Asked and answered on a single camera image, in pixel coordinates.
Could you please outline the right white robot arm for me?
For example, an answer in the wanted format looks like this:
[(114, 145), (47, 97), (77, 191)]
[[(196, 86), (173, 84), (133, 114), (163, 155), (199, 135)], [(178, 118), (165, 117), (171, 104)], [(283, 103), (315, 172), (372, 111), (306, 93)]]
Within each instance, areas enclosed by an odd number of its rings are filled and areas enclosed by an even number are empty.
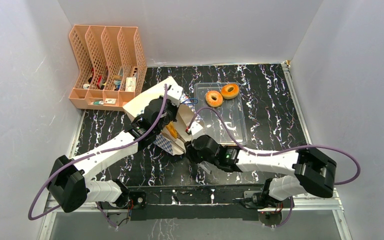
[(209, 135), (201, 135), (185, 144), (187, 158), (197, 164), (207, 162), (227, 172), (271, 172), (281, 178), (267, 179), (262, 202), (275, 207), (290, 196), (308, 193), (331, 198), (337, 163), (313, 147), (292, 151), (263, 151), (243, 146), (221, 145)]

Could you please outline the fake long baguette roll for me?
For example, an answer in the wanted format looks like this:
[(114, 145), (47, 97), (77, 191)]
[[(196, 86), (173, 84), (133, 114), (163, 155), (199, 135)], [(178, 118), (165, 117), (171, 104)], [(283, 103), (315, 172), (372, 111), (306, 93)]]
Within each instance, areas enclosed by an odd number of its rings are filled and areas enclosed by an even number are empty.
[(169, 122), (165, 127), (173, 139), (178, 139), (179, 135), (172, 121)]

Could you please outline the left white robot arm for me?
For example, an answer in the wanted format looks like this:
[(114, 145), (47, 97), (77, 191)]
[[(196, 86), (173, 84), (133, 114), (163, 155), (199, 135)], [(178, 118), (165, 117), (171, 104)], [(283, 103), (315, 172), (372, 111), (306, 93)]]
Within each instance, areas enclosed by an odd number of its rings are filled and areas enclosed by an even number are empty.
[(143, 113), (110, 141), (72, 159), (59, 157), (46, 188), (62, 210), (71, 213), (89, 202), (107, 202), (125, 208), (131, 200), (131, 191), (120, 180), (94, 181), (93, 178), (117, 161), (153, 144), (166, 125), (176, 121), (179, 106), (179, 99), (160, 96), (151, 100)]

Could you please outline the blue checkered paper bag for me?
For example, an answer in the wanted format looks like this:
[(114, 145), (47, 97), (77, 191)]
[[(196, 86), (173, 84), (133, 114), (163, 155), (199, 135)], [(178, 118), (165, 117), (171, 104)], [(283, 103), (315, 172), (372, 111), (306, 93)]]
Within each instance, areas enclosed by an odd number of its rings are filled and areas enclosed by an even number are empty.
[(173, 77), (157, 83), (134, 97), (123, 106), (124, 112), (131, 120), (126, 132), (138, 141), (139, 151), (155, 144), (172, 156), (186, 153), (185, 142), (191, 136), (185, 133), (195, 114), (192, 99)]

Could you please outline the orange fake donut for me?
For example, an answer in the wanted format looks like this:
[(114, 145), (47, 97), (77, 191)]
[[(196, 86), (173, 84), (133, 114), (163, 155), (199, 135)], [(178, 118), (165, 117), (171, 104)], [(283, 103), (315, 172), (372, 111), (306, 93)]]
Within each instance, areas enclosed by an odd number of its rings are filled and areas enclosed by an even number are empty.
[(239, 93), (239, 86), (236, 83), (226, 84), (220, 90), (222, 97), (227, 100), (234, 99)]

